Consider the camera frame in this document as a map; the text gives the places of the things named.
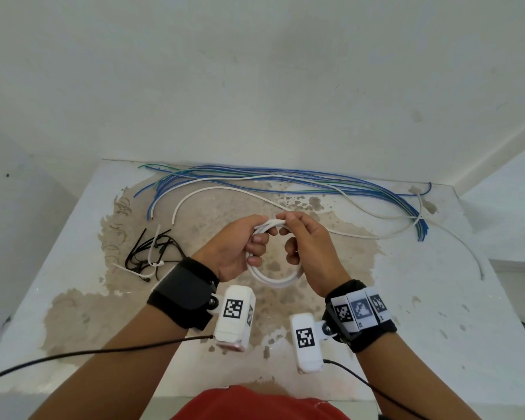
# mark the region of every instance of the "wrist strap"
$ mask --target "wrist strap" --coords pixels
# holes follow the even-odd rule
[[[322,319],[333,332],[334,339],[361,352],[387,332],[397,331],[385,303],[373,287],[359,280],[350,280],[325,298],[327,308]]]
[[[184,329],[204,330],[212,318],[207,310],[218,284],[210,268],[185,258],[154,288],[147,303]]]

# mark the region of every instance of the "hand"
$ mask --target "hand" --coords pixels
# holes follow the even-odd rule
[[[276,227],[263,234],[253,234],[257,225],[264,224],[268,217],[251,215],[236,219],[226,225],[191,258],[206,265],[221,282],[228,282],[247,270],[247,262],[253,267],[262,265],[261,256],[266,252],[269,234],[278,234]],[[245,250],[253,256],[245,260]]]
[[[295,237],[286,242],[286,260],[289,264],[301,262],[307,282],[319,296],[325,297],[332,290],[350,280],[340,263],[327,229],[303,212],[281,212],[277,219],[285,219]],[[282,236],[290,233],[281,228]]]

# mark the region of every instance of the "bundle of wires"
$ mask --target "bundle of wires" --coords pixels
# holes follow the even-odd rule
[[[428,234],[428,226],[424,219],[419,218],[419,212],[412,207],[401,196],[418,197],[426,195],[432,189],[429,183],[428,190],[420,195],[417,194],[395,194],[384,187],[359,178],[348,175],[331,174],[328,172],[305,171],[302,169],[273,169],[273,168],[230,168],[217,165],[202,165],[188,169],[178,169],[172,166],[159,163],[147,163],[140,167],[166,174],[157,182],[149,184],[140,189],[134,197],[142,191],[154,188],[155,195],[148,207],[147,219],[153,218],[155,204],[169,191],[182,187],[183,185],[197,182],[208,181],[225,185],[226,187],[242,191],[250,190],[265,193],[280,194],[343,194],[344,196],[364,196],[375,199],[385,200],[399,206],[406,212],[408,218],[416,218],[414,226],[418,234],[418,241],[424,241]],[[309,186],[304,190],[279,190],[279,189],[254,189],[251,187],[240,186],[229,183],[229,180],[249,180],[249,181],[277,181],[282,183],[296,183]]]

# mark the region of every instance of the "table surface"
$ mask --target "table surface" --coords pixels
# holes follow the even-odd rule
[[[158,223],[170,228],[175,204],[199,185],[176,190],[162,199],[154,220],[147,222],[145,208],[152,194],[145,192],[135,199],[128,196],[137,184],[152,182],[155,177],[137,169],[138,165],[120,161],[100,164],[1,339],[0,370],[47,354],[100,347],[146,300],[155,280],[142,282],[112,263],[124,262],[144,227],[148,237],[153,236]],[[413,185],[375,182],[398,193],[408,193]],[[339,231],[385,235],[406,224],[406,220],[370,217],[336,195],[318,195],[311,201],[309,196],[265,196],[307,210]],[[381,214],[400,214],[397,207],[380,200],[357,200]],[[407,200],[417,206],[415,197]],[[434,185],[425,200],[429,210],[435,211],[426,211],[426,219],[443,224],[480,253],[484,280],[469,250],[434,225],[424,242],[417,241],[414,228],[392,239],[334,236],[339,257],[352,276],[376,286],[406,343],[465,401],[525,404],[525,332],[521,323],[488,260],[478,250],[452,188]],[[182,205],[170,234],[189,255],[235,218],[278,211],[248,195],[208,190]],[[275,239],[265,256],[265,274],[280,277],[287,272],[279,246],[283,240]],[[194,396],[206,388],[247,384],[298,397],[373,399],[369,389],[334,366],[325,366],[318,374],[297,374],[288,316],[312,312],[318,317],[322,312],[322,300],[312,294],[304,279],[279,291],[263,287],[249,275],[242,275],[238,283],[252,286],[257,296],[251,347],[245,353],[226,353],[212,342],[181,345],[156,396]],[[322,349],[324,357],[363,374],[342,344],[330,340]],[[72,358],[17,371],[0,379],[0,394],[50,393],[83,361]]]

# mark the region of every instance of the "forearm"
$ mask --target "forearm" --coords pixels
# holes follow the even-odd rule
[[[420,415],[430,420],[480,420],[397,333],[386,333],[356,356],[372,385]],[[415,419],[382,396],[375,396],[385,416]]]
[[[187,330],[146,305],[104,348],[184,338]],[[30,420],[139,419],[179,344],[97,354],[60,385]]]

